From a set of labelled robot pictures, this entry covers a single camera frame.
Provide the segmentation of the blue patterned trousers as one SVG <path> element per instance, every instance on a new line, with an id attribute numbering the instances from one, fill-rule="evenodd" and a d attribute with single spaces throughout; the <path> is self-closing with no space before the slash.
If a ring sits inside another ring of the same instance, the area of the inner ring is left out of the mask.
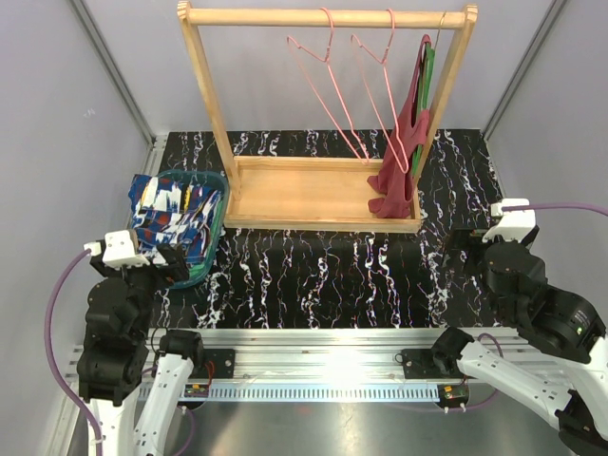
<path id="1" fill-rule="evenodd" d="M 128 190 L 132 219 L 130 228 L 139 240 L 138 251 L 160 264 L 160 244 L 187 245 L 220 200 L 219 191 L 200 184 L 179 183 L 167 178 L 136 174 Z"/>

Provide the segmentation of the green tie-dye trousers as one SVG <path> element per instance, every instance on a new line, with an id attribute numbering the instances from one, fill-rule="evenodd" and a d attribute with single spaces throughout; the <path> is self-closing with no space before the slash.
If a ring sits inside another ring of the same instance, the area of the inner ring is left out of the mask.
<path id="1" fill-rule="evenodd" d="M 185 259 L 190 277 L 182 288 L 193 287 L 201 283 L 210 271 L 218 248 L 223 213 L 224 201 L 220 199 L 208 220 L 204 222 L 203 230 L 187 245 Z"/>

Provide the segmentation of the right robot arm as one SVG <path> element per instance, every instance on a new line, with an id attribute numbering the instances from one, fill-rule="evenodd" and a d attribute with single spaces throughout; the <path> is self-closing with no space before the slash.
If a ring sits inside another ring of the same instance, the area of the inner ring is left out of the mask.
<path id="1" fill-rule="evenodd" d="M 431 348 L 443 376 L 482 380 L 534 411 L 577 455 L 607 452 L 607 328 L 582 296 L 548 282 L 544 261 L 531 253 L 539 230 L 519 240 L 485 229 L 457 228 L 446 238 L 443 262 L 466 254 L 465 271 L 478 277 L 498 319 L 531 347 L 554 358 L 568 386 L 542 380 L 449 327 Z"/>

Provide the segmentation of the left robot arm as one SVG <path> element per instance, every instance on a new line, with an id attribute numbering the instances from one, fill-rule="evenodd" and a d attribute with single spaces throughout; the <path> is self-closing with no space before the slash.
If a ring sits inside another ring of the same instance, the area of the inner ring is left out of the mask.
<path id="1" fill-rule="evenodd" d="M 154 294 L 189 276 L 182 248 L 163 244 L 160 254 L 161 265 L 118 269 L 100 256 L 91 260 L 103 280 L 87 297 L 78 390 L 93 414 L 90 427 L 99 431 L 94 444 L 104 455 L 162 455 L 185 383 L 206 364 L 197 332 L 167 332 L 155 356 L 151 390 L 143 409 L 136 410 Z"/>

